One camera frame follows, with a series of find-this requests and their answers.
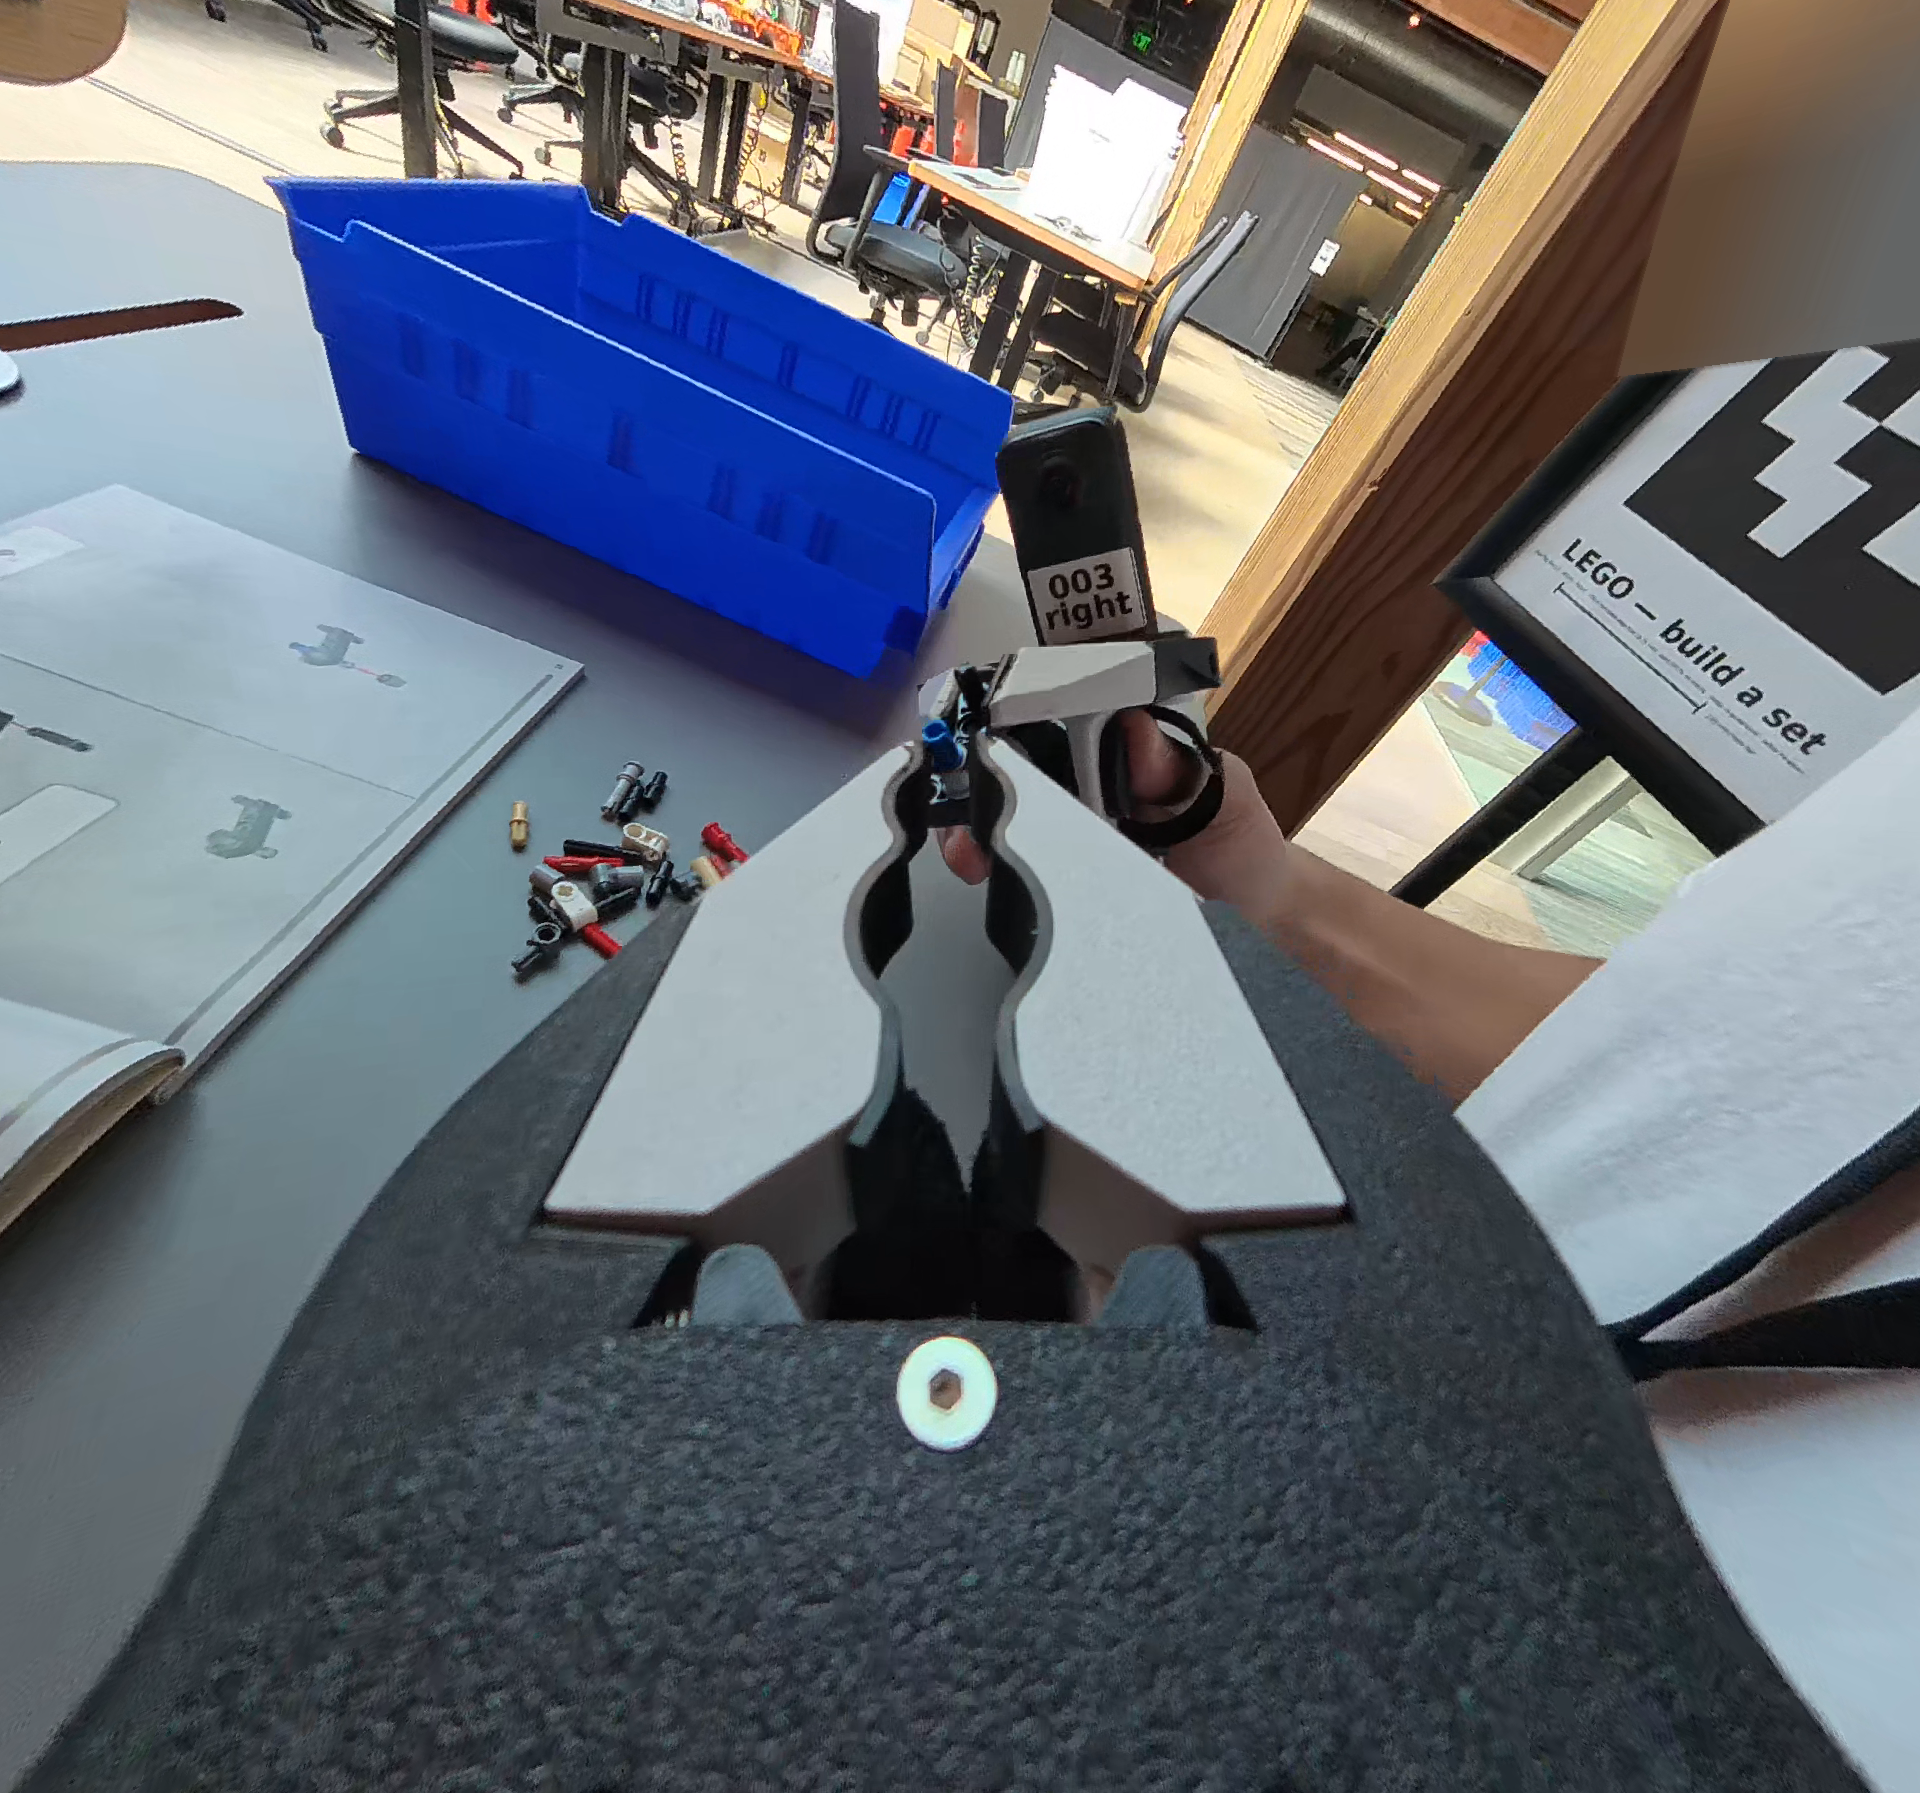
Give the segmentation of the black lego assembly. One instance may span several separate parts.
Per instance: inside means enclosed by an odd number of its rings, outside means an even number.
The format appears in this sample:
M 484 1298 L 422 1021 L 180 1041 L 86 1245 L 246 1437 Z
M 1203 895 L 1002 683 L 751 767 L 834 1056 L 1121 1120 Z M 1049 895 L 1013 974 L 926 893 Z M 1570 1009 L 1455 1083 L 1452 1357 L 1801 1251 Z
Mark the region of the black lego assembly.
M 1002 668 L 1003 660 L 969 663 L 919 687 L 929 828 L 972 823 L 972 741 L 990 722 L 990 700 Z

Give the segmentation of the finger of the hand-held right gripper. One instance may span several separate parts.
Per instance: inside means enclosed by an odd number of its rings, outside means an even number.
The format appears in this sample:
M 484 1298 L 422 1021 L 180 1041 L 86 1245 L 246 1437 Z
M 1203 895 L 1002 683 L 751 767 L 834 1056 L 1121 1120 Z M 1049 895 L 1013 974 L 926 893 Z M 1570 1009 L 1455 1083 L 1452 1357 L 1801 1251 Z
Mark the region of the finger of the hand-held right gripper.
M 987 697 L 987 720 L 994 732 L 1103 720 L 1154 703 L 1158 658 L 1147 641 L 1027 645 L 1000 664 Z

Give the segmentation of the person's right hand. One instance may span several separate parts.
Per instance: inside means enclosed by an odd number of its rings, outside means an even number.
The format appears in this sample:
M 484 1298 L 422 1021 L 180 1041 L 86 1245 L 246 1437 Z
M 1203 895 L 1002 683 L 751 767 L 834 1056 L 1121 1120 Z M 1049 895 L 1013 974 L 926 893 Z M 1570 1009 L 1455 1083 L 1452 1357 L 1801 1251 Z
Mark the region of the person's right hand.
M 1222 784 L 1214 821 L 1170 856 L 1173 874 L 1196 895 L 1222 900 L 1279 934 L 1354 885 L 1320 854 L 1289 843 L 1252 771 L 1234 752 L 1211 765 L 1177 730 L 1139 708 L 1115 715 L 1111 739 L 1120 755 L 1121 813 L 1132 821 L 1170 823 L 1198 801 L 1208 781 Z

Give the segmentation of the blue plastic bin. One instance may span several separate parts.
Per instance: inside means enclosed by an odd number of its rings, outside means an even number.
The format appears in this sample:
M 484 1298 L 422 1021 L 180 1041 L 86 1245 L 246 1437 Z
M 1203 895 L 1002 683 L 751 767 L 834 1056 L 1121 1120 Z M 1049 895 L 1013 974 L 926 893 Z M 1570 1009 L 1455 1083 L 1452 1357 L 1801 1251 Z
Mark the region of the blue plastic bin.
M 948 607 L 1005 390 L 578 187 L 273 190 L 357 455 L 849 675 Z

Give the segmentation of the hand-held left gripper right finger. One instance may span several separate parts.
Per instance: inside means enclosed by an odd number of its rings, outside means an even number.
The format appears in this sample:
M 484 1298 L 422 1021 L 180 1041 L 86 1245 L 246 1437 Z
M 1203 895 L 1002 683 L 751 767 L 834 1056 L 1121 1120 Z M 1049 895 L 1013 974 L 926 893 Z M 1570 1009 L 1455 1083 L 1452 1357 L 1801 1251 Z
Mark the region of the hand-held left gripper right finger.
M 1348 1196 L 1201 902 L 1002 738 L 977 745 L 1012 970 L 977 1150 L 981 1311 L 1203 1316 L 1211 1235 Z

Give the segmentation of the lego instruction booklet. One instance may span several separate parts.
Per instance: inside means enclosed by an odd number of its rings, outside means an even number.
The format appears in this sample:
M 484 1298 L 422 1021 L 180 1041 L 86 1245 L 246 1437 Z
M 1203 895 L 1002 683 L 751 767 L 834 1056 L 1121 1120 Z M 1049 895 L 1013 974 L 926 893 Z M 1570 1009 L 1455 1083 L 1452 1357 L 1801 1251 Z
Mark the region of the lego instruction booklet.
M 3 1228 L 582 678 L 126 483 L 3 522 L 1 651 Z

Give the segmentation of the short wooden work table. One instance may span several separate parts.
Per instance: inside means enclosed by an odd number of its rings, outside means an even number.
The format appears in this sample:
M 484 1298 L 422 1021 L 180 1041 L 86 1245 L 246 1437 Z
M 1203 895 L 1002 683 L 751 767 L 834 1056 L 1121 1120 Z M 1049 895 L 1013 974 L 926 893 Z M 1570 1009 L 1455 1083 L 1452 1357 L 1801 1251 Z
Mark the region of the short wooden work table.
M 1003 250 L 996 290 L 972 340 L 970 369 L 997 388 L 1013 390 L 1052 296 L 1065 277 L 1103 284 L 1121 308 L 1147 290 L 1154 254 L 1128 240 L 1091 240 L 1039 214 L 1029 182 L 988 187 L 970 168 L 914 153 L 908 176 L 972 221 L 974 230 Z

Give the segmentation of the wooden post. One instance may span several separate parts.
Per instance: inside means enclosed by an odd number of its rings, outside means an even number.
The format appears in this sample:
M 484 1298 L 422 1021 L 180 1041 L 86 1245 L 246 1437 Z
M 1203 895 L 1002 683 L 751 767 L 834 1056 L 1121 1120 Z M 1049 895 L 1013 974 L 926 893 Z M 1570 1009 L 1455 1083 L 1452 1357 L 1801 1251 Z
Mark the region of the wooden post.
M 1150 282 L 1170 274 L 1198 240 L 1308 2 L 1234 0 L 1182 122 L 1182 144 L 1154 229 Z

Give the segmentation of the pile of small lego pins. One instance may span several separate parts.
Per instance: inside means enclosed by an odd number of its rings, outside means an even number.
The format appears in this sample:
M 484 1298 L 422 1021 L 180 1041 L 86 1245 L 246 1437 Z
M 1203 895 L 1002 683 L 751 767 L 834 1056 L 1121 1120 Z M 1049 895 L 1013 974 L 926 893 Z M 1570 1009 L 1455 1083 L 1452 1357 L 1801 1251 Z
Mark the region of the pile of small lego pins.
M 707 821 L 686 848 L 657 823 L 666 773 L 623 762 L 598 808 L 603 838 L 567 838 L 525 876 L 531 920 L 510 960 L 518 985 L 552 966 L 574 946 L 601 960 L 620 954 L 612 926 L 634 915 L 692 903 L 747 861 L 747 850 L 719 821 Z

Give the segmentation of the black framed sign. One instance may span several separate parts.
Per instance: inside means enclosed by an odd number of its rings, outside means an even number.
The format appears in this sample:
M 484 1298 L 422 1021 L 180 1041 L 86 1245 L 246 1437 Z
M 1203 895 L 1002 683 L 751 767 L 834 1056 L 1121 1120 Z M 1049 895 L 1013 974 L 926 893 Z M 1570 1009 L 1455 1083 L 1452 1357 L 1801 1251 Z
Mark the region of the black framed sign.
M 1708 854 L 1916 712 L 1918 340 L 1630 375 L 1435 588 L 1570 730 L 1395 888 L 1615 761 Z

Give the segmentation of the black office chair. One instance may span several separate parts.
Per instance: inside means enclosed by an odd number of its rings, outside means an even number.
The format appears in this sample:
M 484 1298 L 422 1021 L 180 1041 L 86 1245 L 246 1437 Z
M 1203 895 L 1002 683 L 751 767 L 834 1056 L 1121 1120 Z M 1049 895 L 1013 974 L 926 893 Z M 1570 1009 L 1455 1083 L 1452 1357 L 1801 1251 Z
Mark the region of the black office chair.
M 954 301 L 963 293 L 969 267 L 937 233 L 876 216 L 904 173 L 904 159 L 882 144 L 878 20 L 852 0 L 834 0 L 830 34 L 834 146 L 806 254 L 852 277 L 872 323 L 882 327 L 895 310 L 902 327 L 916 328 L 924 299 Z

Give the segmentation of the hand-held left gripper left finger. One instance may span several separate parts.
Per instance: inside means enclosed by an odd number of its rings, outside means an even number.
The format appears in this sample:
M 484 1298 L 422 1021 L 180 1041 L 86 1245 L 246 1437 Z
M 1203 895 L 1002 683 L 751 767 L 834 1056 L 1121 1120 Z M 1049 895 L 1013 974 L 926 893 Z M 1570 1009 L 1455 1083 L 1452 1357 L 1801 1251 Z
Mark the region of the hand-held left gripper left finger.
M 808 1318 L 839 1248 L 910 1170 L 900 1012 L 878 972 L 910 929 L 910 749 L 707 891 L 587 1111 L 542 1216 L 563 1229 L 763 1251 Z

